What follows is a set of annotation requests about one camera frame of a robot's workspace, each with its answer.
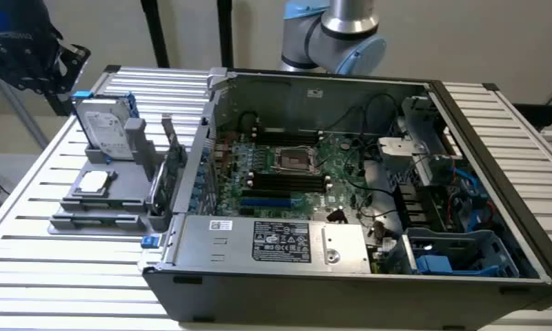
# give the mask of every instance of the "gray robot arm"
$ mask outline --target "gray robot arm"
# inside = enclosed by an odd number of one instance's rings
[[[285,4],[279,69],[369,74],[384,56],[373,0],[295,0]]]

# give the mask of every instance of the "power supply label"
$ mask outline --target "power supply label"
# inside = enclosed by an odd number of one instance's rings
[[[310,263],[307,223],[253,222],[250,257],[263,262]]]

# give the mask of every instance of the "barcode sticker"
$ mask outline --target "barcode sticker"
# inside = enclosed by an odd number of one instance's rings
[[[230,231],[231,228],[233,228],[233,221],[210,220],[209,230]]]

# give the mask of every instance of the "blue latch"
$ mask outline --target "blue latch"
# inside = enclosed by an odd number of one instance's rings
[[[158,248],[158,237],[157,236],[145,236],[141,239],[141,248],[143,250]]]
[[[498,275],[498,265],[490,265],[482,270],[452,270],[448,257],[444,255],[422,255],[414,259],[421,274],[452,274],[453,276],[482,276]]]
[[[75,99],[89,99],[90,97],[93,97],[93,93],[91,91],[77,91],[75,93],[73,93],[73,97]]]

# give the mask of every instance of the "motherboard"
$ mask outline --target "motherboard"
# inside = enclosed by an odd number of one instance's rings
[[[218,173],[215,214],[325,221],[360,222],[364,192],[345,180],[357,170],[350,158],[352,138],[342,134],[306,141],[251,139],[230,132],[214,147]]]

